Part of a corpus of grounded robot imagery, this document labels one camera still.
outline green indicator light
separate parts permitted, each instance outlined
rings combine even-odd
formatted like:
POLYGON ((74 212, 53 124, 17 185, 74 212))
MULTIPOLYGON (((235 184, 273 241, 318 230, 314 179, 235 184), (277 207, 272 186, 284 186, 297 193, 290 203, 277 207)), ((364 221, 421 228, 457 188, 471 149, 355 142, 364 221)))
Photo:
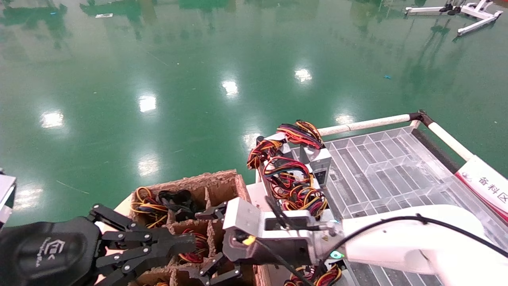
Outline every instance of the green indicator light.
POLYGON ((334 250, 331 254, 330 254, 330 257, 333 258, 333 259, 341 259, 344 257, 344 254, 338 252, 337 250, 334 250))

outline black cable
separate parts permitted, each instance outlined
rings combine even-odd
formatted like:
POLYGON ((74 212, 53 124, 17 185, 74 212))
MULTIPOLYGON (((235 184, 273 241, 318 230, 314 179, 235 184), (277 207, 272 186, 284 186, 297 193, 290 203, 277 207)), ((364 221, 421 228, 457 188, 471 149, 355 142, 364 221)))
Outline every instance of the black cable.
POLYGON ((274 202, 273 198, 269 196, 265 196, 265 201, 272 210, 272 212, 275 214, 275 218, 277 219, 277 222, 280 224, 280 226, 286 228, 286 224, 290 226, 291 229, 296 231, 311 231, 316 232, 319 230, 319 226, 298 226, 293 223, 293 221, 286 216, 286 214, 277 206, 277 204, 274 202))
POLYGON ((365 227, 362 227, 361 229, 355 231, 354 233, 346 236, 345 238, 343 238, 341 241, 339 241, 337 244, 335 244, 335 246, 333 247, 333 249, 339 249, 342 245, 344 245, 346 242, 348 242, 349 240, 353 239, 354 237, 358 236, 359 234, 371 229, 371 228, 374 228, 376 226, 379 226, 379 225, 382 225, 382 224, 385 224, 385 223, 389 223, 389 222, 392 222, 392 221, 397 221, 397 220, 417 220, 417 221, 420 221, 422 222, 423 224, 428 224, 428 223, 433 223, 433 224, 437 224, 437 225, 440 225, 440 226, 443 226, 443 227, 446 227, 446 228, 449 228, 453 231, 456 231, 460 234, 463 234, 469 238, 472 238, 478 242, 480 242, 481 244, 491 248, 492 250, 498 252, 499 254, 503 255, 504 257, 508 258, 508 252, 504 251, 503 249, 497 247, 496 245, 486 241, 485 239, 483 238, 480 238, 470 232, 467 232, 461 228, 458 228, 454 225, 451 225, 449 223, 446 223, 446 222, 443 222, 443 221, 440 221, 440 220, 436 220, 436 219, 432 219, 432 218, 428 218, 428 217, 423 217, 421 216, 420 214, 417 214, 416 216, 396 216, 396 217, 391 217, 391 218, 387 218, 387 219, 382 219, 380 221, 377 221, 373 224, 370 224, 370 225, 367 225, 365 227))
POLYGON ((314 286, 312 282, 307 280, 300 272, 296 271, 296 269, 291 266, 284 258, 282 258, 280 255, 276 254, 270 247, 268 247, 263 242, 259 241, 259 239, 254 240, 257 244, 261 245, 267 252, 269 252, 281 265, 284 265, 291 273, 293 273, 300 281, 302 281, 307 286, 314 286))

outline robotic arm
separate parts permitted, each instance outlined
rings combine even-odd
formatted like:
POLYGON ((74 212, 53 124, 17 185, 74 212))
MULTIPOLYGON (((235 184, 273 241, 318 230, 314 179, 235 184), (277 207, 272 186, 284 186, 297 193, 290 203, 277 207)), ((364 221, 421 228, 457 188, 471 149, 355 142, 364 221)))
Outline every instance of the robotic arm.
MULTIPOLYGON (((341 222, 316 222, 307 211, 284 213, 301 230, 282 230, 273 212, 262 212, 240 198, 229 201, 224 221, 224 254, 231 261, 277 264, 274 255, 260 244, 241 242, 244 234, 248 234, 292 265, 318 265, 329 257, 339 241, 357 230, 380 220, 416 214, 486 239, 482 224, 473 214, 449 205, 413 207, 341 222)), ((508 259, 484 244, 443 226, 414 220, 371 228, 338 250, 353 262, 437 274, 447 286, 496 285, 505 280, 508 271, 508 259)))
MULTIPOLYGON (((317 222, 308 211, 284 213, 292 230, 282 229, 273 212, 262 212, 240 198, 204 212, 201 219, 223 219, 226 233, 223 252, 213 259, 214 264, 194 273, 194 278, 201 279, 203 285, 219 285, 241 275, 240 263, 280 264, 274 253, 291 265, 319 265, 338 242, 357 230, 380 220, 417 213, 485 238, 477 218, 448 205, 414 207, 341 222, 317 222), (227 260, 236 263, 235 269, 212 277, 217 263, 227 260)), ((3 229, 0 284, 91 286, 103 274, 106 278, 98 285, 124 286, 152 267, 167 265, 171 256, 194 248, 192 234, 173 236, 165 228, 149 230, 97 204, 88 217, 3 229), (96 221, 119 231, 101 234, 96 221), (106 247, 125 251, 105 256, 106 247)), ((508 260, 491 248, 453 230, 420 221, 401 220, 371 228, 338 250, 353 262, 437 274, 447 286, 500 284, 508 270, 508 260)))

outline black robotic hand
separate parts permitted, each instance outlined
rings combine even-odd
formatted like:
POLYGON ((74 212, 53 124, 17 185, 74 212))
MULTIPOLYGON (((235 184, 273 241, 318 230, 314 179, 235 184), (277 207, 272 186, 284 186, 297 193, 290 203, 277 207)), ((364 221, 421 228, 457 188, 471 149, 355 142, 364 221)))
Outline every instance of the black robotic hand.
POLYGON ((94 205, 88 217, 66 222, 36 222, 7 227, 0 233, 1 286, 125 286, 152 267, 165 266, 178 253, 195 249, 192 234, 171 235, 147 229, 94 205), (119 230, 101 234, 101 221, 119 230), (106 255, 106 248, 123 253, 106 255))

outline clear plastic compartment tray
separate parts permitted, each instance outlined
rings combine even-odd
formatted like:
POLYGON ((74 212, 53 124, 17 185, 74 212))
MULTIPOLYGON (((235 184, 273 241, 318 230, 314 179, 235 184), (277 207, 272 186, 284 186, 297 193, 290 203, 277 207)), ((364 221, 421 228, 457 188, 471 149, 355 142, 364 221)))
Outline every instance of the clear plastic compartment tray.
MULTIPOLYGON (((486 236, 507 249, 508 227, 412 134, 412 127, 329 141, 332 155, 325 195, 336 218, 353 218, 422 205, 469 210, 486 236)), ((298 149, 293 156, 298 158, 298 149)), ((350 263, 361 286, 439 286, 421 275, 350 263)))

